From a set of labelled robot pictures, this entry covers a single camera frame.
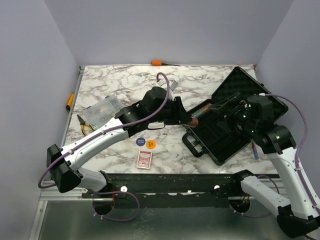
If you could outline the blue poker chip stack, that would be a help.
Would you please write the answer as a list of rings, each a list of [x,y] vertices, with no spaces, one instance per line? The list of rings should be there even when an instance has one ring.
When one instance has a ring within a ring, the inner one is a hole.
[[[197,118],[200,118],[203,114],[204,114],[204,111],[200,109],[200,110],[195,111],[195,112],[191,115],[191,117],[197,119]]]

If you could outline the brown poker chip stack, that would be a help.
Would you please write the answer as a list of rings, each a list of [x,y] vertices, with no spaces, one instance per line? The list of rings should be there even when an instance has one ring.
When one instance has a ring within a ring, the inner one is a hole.
[[[203,113],[207,113],[208,111],[210,111],[210,106],[211,106],[211,105],[212,105],[211,103],[208,103],[208,104],[206,104],[205,106],[203,106],[203,107],[201,108],[202,112],[203,112]]]

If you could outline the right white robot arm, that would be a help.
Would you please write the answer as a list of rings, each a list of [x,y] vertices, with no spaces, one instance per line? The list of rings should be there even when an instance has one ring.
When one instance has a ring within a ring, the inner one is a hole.
[[[320,198],[314,191],[300,162],[301,146],[290,130],[275,124],[274,104],[269,93],[239,93],[209,107],[223,118],[221,125],[240,137],[252,139],[275,167],[287,196],[263,184],[253,173],[242,170],[232,175],[230,191],[249,194],[275,216],[280,229],[289,238],[306,236],[320,227]]]

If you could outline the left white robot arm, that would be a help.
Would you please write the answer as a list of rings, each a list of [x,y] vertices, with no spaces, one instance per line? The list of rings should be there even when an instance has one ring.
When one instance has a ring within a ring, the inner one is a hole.
[[[149,128],[151,123],[165,126],[186,125],[192,117],[185,110],[179,96],[165,99],[167,92],[161,87],[147,91],[143,99],[122,108],[115,117],[81,140],[47,149],[46,165],[60,193],[74,188],[93,190],[99,197],[110,194],[111,185],[104,171],[92,171],[84,164],[108,147],[122,142]]]

